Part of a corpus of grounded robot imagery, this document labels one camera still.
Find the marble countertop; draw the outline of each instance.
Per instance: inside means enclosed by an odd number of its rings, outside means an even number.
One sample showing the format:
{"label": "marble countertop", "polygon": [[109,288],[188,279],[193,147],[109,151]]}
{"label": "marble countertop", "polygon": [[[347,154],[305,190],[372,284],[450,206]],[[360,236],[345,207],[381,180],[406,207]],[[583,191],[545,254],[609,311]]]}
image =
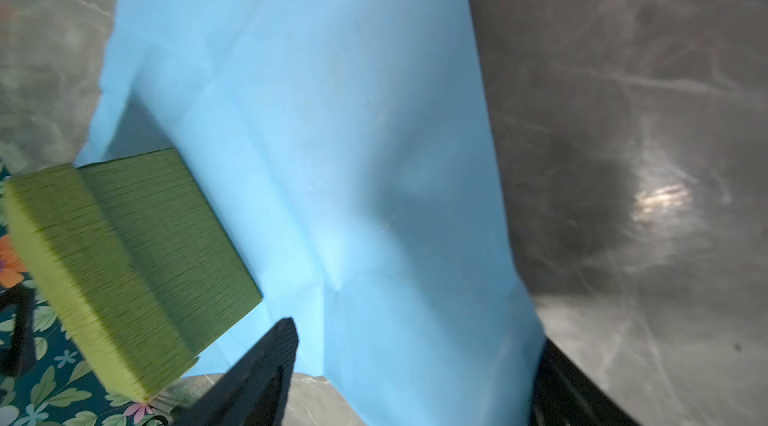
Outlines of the marble countertop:
{"label": "marble countertop", "polygon": [[[768,0],[472,8],[515,260],[550,337],[646,426],[764,424]],[[113,9],[0,0],[11,170],[74,158]],[[360,424],[314,383],[294,380],[285,424]]]}

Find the crumpled blue paper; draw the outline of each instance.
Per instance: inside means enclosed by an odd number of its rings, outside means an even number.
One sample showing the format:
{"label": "crumpled blue paper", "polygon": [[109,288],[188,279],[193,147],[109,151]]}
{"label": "crumpled blue paper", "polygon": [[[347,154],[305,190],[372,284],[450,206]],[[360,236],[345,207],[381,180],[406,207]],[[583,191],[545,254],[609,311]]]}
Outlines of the crumpled blue paper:
{"label": "crumpled blue paper", "polygon": [[527,423],[468,0],[118,0],[101,88],[78,164],[175,146],[264,294],[189,374],[292,316],[369,426]]}

